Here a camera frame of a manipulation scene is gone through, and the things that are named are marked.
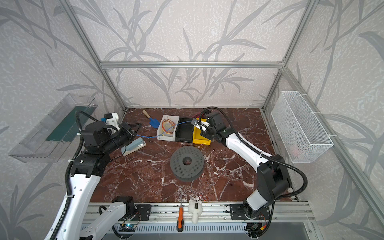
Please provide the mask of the grey perforated cable spool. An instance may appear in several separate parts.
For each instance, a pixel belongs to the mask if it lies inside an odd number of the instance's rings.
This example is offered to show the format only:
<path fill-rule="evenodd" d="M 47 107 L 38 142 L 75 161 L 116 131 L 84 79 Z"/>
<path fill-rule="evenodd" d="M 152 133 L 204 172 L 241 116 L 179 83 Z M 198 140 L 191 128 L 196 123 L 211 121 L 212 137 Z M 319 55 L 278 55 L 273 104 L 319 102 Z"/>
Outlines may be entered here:
<path fill-rule="evenodd" d="M 196 147 L 184 146 L 172 154 L 170 166 L 178 180 L 192 182 L 203 174 L 205 166 L 204 155 Z"/>

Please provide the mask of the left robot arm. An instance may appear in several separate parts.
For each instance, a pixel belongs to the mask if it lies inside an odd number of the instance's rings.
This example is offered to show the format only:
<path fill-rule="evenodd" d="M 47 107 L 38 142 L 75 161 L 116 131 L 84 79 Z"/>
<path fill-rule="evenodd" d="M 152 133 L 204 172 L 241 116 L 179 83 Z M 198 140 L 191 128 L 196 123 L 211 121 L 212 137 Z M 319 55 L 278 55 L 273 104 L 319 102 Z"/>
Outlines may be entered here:
<path fill-rule="evenodd" d="M 47 240 L 101 240 L 119 220 L 132 218 L 137 212 L 132 197 L 118 196 L 96 220 L 82 228 L 91 197 L 112 161 L 110 154 L 132 143 L 137 133 L 132 125 L 119 124 L 117 113 L 105 114 L 100 120 L 92 118 L 85 127 L 81 114 L 76 113 L 80 143 L 65 173 L 67 193 Z"/>

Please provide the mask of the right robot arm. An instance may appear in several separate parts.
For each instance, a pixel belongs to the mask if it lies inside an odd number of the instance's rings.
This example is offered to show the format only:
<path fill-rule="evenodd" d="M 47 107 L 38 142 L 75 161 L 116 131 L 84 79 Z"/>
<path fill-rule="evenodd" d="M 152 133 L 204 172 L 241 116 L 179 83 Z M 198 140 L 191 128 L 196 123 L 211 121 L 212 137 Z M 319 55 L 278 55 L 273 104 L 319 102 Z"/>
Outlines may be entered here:
<path fill-rule="evenodd" d="M 257 173 L 257 189 L 242 204 L 231 204 L 232 220 L 256 220 L 263 213 L 270 219 L 277 200 L 294 197 L 308 186 L 307 176 L 298 168 L 287 164 L 280 155 L 271 155 L 246 140 L 234 127 L 229 117 L 217 107 L 208 107 L 201 111 L 192 124 L 201 130 L 201 136 L 215 140 L 237 153 Z M 289 171 L 299 174 L 302 186 L 292 193 Z"/>

